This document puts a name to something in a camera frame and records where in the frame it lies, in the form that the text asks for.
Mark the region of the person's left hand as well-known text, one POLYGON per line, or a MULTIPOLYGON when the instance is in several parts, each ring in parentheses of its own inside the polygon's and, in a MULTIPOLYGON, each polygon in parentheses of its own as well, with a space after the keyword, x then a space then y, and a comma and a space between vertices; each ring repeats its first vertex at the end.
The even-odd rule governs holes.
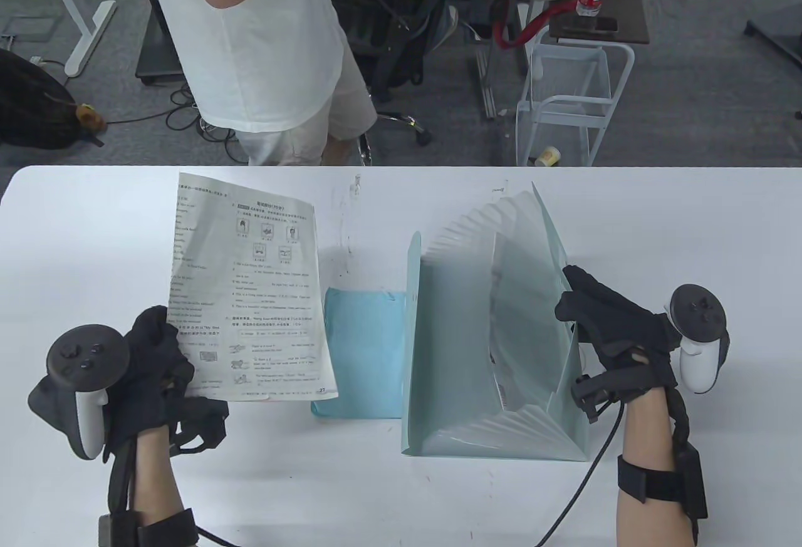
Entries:
POLYGON ((189 368, 177 335, 167 307, 157 305, 141 312, 124 336, 130 360, 122 378, 108 389, 104 463, 140 433, 169 423, 168 384, 177 369, 189 368))

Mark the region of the person's right hand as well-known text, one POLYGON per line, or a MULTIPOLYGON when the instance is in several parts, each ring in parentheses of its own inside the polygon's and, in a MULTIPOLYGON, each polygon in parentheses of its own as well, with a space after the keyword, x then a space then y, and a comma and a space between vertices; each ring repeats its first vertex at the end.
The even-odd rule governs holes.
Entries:
POLYGON ((671 353, 681 335, 666 314, 642 308, 573 264, 565 266, 563 274, 570 290, 563 293, 554 314, 574 323, 579 341, 593 346, 605 369, 576 381, 576 401, 605 394, 629 403, 653 388, 678 387, 671 353))

